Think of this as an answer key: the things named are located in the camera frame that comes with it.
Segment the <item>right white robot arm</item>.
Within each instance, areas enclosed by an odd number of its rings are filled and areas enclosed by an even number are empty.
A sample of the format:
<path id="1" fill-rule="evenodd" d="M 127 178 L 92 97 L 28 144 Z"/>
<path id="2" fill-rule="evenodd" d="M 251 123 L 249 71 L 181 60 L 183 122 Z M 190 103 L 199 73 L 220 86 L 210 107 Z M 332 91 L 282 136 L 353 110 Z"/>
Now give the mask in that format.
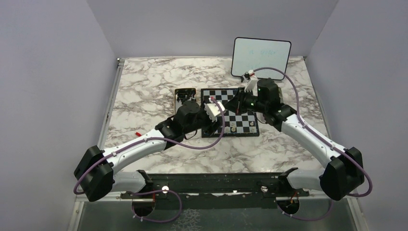
<path id="1" fill-rule="evenodd" d="M 239 88 L 225 108 L 237 115 L 261 113 L 267 124 L 297 141 L 323 167 L 323 170 L 286 171 L 277 184 L 282 195 L 309 189 L 323 191 L 339 201 L 364 183 L 362 154 L 357 148 L 345 148 L 309 126 L 295 109 L 283 103 L 280 88 L 272 79 L 259 80 L 256 92 L 257 95 L 253 95 Z"/>

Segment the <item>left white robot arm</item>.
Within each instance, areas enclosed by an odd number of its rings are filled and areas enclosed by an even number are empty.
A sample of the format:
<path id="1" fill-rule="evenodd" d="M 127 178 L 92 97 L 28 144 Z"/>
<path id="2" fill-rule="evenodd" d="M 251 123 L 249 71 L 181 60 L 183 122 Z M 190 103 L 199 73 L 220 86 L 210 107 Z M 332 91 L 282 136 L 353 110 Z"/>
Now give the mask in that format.
<path id="1" fill-rule="evenodd" d="M 133 191 L 141 198 L 148 196 L 151 184 L 142 173 L 123 178 L 119 172 L 137 160 L 175 145 L 196 150 L 196 146 L 182 143 L 185 135 L 199 129 L 214 133 L 224 128 L 225 111 L 223 103 L 215 98 L 210 98 L 203 107 L 195 101 L 186 101 L 175 115 L 138 138 L 105 150 L 97 145 L 89 147 L 74 170 L 77 182 L 73 193 L 85 194 L 90 202 L 119 191 Z"/>

